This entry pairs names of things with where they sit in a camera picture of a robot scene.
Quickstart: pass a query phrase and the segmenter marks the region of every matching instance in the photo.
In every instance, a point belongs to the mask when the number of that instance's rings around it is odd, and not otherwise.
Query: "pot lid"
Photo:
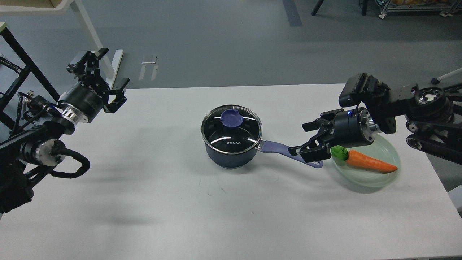
[[[205,116],[202,138],[209,147],[220,153],[244,153],[258,145],[261,122],[248,108],[223,105]]]

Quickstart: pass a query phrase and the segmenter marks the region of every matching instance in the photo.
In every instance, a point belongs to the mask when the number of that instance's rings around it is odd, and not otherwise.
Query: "blue lid knob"
[[[244,122],[244,117],[236,109],[227,109],[221,113],[220,121],[226,127],[235,128]]]

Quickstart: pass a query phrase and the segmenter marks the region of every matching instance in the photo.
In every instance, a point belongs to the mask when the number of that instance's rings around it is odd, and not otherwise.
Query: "lid rim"
[[[258,123],[258,128],[259,128],[259,132],[258,132],[258,138],[256,140],[256,143],[254,143],[253,145],[251,145],[250,147],[246,148],[245,150],[243,151],[239,151],[239,152],[234,152],[234,153],[231,153],[231,152],[225,152],[225,151],[222,151],[222,150],[219,150],[217,148],[215,148],[214,146],[212,146],[210,144],[210,142],[206,139],[205,137],[205,133],[204,133],[204,126],[205,126],[205,123],[207,121],[207,119],[210,118],[210,116],[215,112],[217,111],[218,109],[222,109],[224,107],[227,107],[227,106],[231,106],[233,108],[239,108],[239,109],[242,109],[244,111],[247,111],[249,112],[250,114],[252,114],[254,117],[255,117],[255,120],[257,121]],[[214,151],[217,151],[221,154],[225,154],[225,155],[240,155],[240,154],[243,154],[243,153],[246,153],[248,151],[250,151],[251,149],[254,149],[255,147],[258,146],[258,144],[260,143],[260,140],[261,140],[261,136],[262,136],[262,126],[261,126],[261,121],[260,121],[260,118],[257,116],[257,114],[255,114],[252,110],[246,108],[246,107],[243,107],[243,106],[240,106],[240,105],[221,105],[219,107],[216,107],[214,109],[212,109],[209,113],[207,113],[207,115],[204,117],[204,119],[202,120],[202,126],[201,126],[201,134],[202,134],[202,139],[204,140],[205,144],[210,147],[211,149],[213,149]]]

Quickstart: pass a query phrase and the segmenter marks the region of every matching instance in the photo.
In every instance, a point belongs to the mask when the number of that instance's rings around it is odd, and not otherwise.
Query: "white table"
[[[66,13],[69,7],[71,7],[82,27],[83,33],[89,40],[92,51],[97,51],[104,47],[81,0],[62,0],[55,8],[0,6],[0,15],[62,15]],[[123,50],[116,50],[111,62],[107,56],[104,56],[99,64],[106,75],[106,82],[110,88],[114,86],[122,55]]]
[[[299,145],[302,123],[338,108],[342,84],[129,89],[62,140],[92,165],[74,180],[46,177],[31,203],[0,221],[12,259],[410,259],[462,255],[462,220],[424,153],[406,145],[404,118],[385,137],[402,160],[380,189],[353,185],[331,160],[314,169],[261,154],[238,169],[207,156],[211,109],[256,112],[263,138]],[[59,170],[78,165],[67,159]]]

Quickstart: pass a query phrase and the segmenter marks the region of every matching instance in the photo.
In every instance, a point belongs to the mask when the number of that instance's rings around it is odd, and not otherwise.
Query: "gray floor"
[[[132,80],[129,88],[343,83],[360,72],[390,87],[425,86],[462,67],[460,15],[391,13],[381,20],[378,10],[361,16],[356,0],[327,0],[311,16],[315,2],[295,0],[303,26],[291,27],[282,0],[83,0],[103,44],[124,49],[119,76]],[[0,20],[58,92],[75,83],[66,65],[89,45],[71,10]],[[0,44],[0,53],[14,61]],[[155,80],[149,70],[139,80],[146,55],[158,55]],[[462,76],[446,84],[458,81]],[[0,91],[8,84],[0,82]],[[23,90],[29,88],[36,89],[36,81],[28,80]],[[429,158],[447,190],[462,184],[462,166]]]

